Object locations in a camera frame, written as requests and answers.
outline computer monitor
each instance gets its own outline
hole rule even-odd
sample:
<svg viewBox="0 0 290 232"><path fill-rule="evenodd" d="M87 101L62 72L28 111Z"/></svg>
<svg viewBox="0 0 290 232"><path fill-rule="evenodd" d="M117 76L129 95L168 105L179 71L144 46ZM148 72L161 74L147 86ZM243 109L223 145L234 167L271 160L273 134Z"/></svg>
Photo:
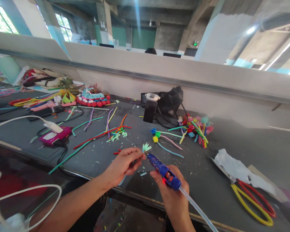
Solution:
<svg viewBox="0 0 290 232"><path fill-rule="evenodd" d="M163 53L163 56L170 56L170 57L181 58L181 55L178 55L178 54L172 54L172 53Z"/></svg>
<svg viewBox="0 0 290 232"><path fill-rule="evenodd" d="M110 48L114 48L114 45L110 45L110 44L99 43L99 45L100 45L101 47L110 47Z"/></svg>

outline person's left hand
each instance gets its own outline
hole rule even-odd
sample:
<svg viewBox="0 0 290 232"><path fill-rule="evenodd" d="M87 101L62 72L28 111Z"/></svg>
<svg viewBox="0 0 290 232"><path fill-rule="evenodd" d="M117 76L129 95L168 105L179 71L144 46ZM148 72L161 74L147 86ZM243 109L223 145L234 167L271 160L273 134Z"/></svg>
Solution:
<svg viewBox="0 0 290 232"><path fill-rule="evenodd" d="M111 188L119 185L125 175L132 175L145 160L145 154L136 147L122 150L102 174Z"/></svg>

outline glue gun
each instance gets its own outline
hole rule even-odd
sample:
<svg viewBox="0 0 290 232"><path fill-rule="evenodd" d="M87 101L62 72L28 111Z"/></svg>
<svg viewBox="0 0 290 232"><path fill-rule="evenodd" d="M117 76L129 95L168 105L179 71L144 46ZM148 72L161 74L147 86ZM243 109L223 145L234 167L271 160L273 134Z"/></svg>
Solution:
<svg viewBox="0 0 290 232"><path fill-rule="evenodd" d="M148 154L146 151L145 154L147 155L147 159L149 160L150 164L163 177L167 186L169 186L174 191L177 191L181 186L180 180L177 179L177 177L158 159L157 156L154 156L151 153Z"/></svg>

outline gray table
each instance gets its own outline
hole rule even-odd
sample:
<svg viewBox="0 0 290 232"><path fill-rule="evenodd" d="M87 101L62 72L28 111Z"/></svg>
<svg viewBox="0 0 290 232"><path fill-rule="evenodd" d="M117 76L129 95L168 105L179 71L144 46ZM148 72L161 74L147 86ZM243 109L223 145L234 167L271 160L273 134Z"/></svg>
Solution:
<svg viewBox="0 0 290 232"><path fill-rule="evenodd" d="M15 99L35 97L43 95L40 92L17 93L9 97L0 98L0 103ZM209 145L203 149L199 144L194 143L194 139L186 137L181 144L182 151L175 148L163 138L159 142L167 149L177 152L185 157L181 159L172 155L157 144L152 142L151 128L158 131L167 131L157 123L146 123L139 116L144 114L143 108L134 107L131 100L117 97L119 104L107 106L112 109L118 107L116 114L110 122L110 128L120 125L125 114L128 114L125 125L131 126L127 129L128 136L120 137L120 140L106 143L107 138L102 137L84 147L78 154L64 164L64 168L74 173L81 174L88 178L94 178L101 174L114 160L114 152L127 147L140 147L143 143L149 142L153 147L152 153L157 155L165 164L178 166L183 176L190 186L190 195L203 209L207 216L218 223L220 228L226 230L243 231L290 231L290 217L281 210L284 206L275 201L265 192L264 196L274 207L277 218L274 219L274 226L267 227L256 221L240 204L236 198L229 180L218 170L209 157L214 157L218 149L225 148L232 157L241 160L246 166L254 165L260 172L267 176L277 186L290 189L290 133L267 130L267 129L247 129L232 120L211 118L214 123L214 131L207 136ZM85 109L84 115L78 119L65 123L66 126L75 127L89 120L91 109ZM18 117L25 113L24 110L17 110L8 115L8 118ZM95 110L95 117L103 116L100 121L95 121L88 128L87 132L83 127L77 129L76 137L70 136L67 144L69 150L67 155L73 152L73 147L81 142L94 137L105 131L108 111ZM50 121L62 121L68 116L68 112L59 114L59 118ZM0 140L8 144L15 145L22 149L21 153L37 162L43 162L54 167L63 149L42 148L39 140L30 144L30 140L36 135L42 126L40 120L29 122L21 119L0 127ZM180 138L168 136L179 142ZM133 176L127 176L120 187L115 190L138 200L144 201L154 207L162 206L162 198L157 185L149 175L153 167L148 161L143 161L139 172ZM200 220L196 210L190 205L191 217Z"/></svg>

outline pink flower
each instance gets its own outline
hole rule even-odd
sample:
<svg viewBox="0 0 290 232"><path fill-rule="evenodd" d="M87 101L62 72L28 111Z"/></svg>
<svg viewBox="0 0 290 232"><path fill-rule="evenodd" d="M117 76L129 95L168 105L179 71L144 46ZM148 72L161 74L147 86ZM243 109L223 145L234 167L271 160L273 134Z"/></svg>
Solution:
<svg viewBox="0 0 290 232"><path fill-rule="evenodd" d="M206 134L211 133L213 130L214 130L214 128L213 128L212 126L208 126L208 127L206 128Z"/></svg>

